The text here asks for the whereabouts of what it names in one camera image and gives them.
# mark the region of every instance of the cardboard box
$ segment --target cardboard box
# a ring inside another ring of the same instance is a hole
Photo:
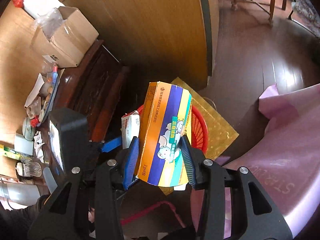
[[[184,134],[191,142],[191,104],[186,89],[163,82],[149,84],[140,119],[139,179],[161,187],[188,183],[177,144]]]
[[[58,10],[65,21],[49,40],[38,26],[31,48],[61,68],[76,67],[99,34],[79,9],[60,6]]]

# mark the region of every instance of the pink cloth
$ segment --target pink cloth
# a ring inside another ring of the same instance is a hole
[[[225,167],[246,166],[295,237],[320,203],[320,84],[284,95],[278,94],[276,85],[270,86],[259,97],[259,111],[270,119],[264,138]],[[226,194],[226,212],[230,207]],[[225,237],[231,233],[228,218]]]

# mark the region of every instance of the sticker label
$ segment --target sticker label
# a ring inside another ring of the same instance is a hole
[[[175,143],[176,132],[177,132],[177,122],[178,122],[178,117],[173,116],[171,120],[169,143]]]
[[[44,57],[44,59],[50,63],[55,63],[55,60],[52,57],[50,57],[49,55],[42,55],[42,57]]]

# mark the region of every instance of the metal screw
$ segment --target metal screw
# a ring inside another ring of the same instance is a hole
[[[80,168],[79,168],[79,167],[73,167],[72,170],[71,170],[71,172],[72,172],[73,174],[77,174],[77,173],[80,172]]]
[[[246,167],[241,167],[240,168],[240,172],[243,173],[243,174],[247,174],[249,171]]]
[[[210,159],[205,159],[205,160],[203,161],[203,163],[204,163],[204,165],[211,166],[211,165],[213,164],[213,161],[210,160]]]
[[[111,159],[111,160],[108,160],[107,164],[108,164],[109,166],[114,166],[114,165],[116,165],[116,164],[117,164],[117,161],[116,161],[116,160]]]

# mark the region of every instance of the open cardboard box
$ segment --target open cardboard box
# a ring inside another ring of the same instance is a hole
[[[60,6],[58,10],[65,21],[49,40],[38,26],[31,48],[60,68],[76,67],[99,34],[79,9]]]

